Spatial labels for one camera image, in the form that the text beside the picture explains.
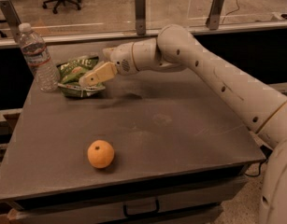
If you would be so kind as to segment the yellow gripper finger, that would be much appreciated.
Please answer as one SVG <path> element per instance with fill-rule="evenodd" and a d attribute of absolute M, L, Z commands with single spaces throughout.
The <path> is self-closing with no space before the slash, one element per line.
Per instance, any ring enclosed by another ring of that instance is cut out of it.
<path fill-rule="evenodd" d="M 79 79 L 81 87 L 91 87 L 98 83 L 113 79 L 118 71 L 114 63 L 99 63 L 93 70 L 88 71 Z"/>
<path fill-rule="evenodd" d="M 114 55 L 114 48 L 104 48 L 103 49 L 103 54 L 107 59 L 111 59 Z"/>

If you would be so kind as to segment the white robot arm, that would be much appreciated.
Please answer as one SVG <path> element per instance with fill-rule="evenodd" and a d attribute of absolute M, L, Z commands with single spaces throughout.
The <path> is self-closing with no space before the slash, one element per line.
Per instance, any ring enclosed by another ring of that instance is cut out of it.
<path fill-rule="evenodd" d="M 144 70 L 194 71 L 273 151 L 265 170 L 259 224 L 287 224 L 287 96 L 204 48 L 177 24 L 157 37 L 104 50 L 108 58 L 81 77 L 82 87 Z"/>

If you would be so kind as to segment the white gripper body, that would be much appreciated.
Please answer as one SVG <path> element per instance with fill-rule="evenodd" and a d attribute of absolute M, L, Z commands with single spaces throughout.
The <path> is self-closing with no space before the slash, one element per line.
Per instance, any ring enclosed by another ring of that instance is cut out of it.
<path fill-rule="evenodd" d="M 133 46 L 134 42 L 125 43 L 111 51 L 110 60 L 122 76 L 134 75 L 138 72 L 133 58 Z"/>

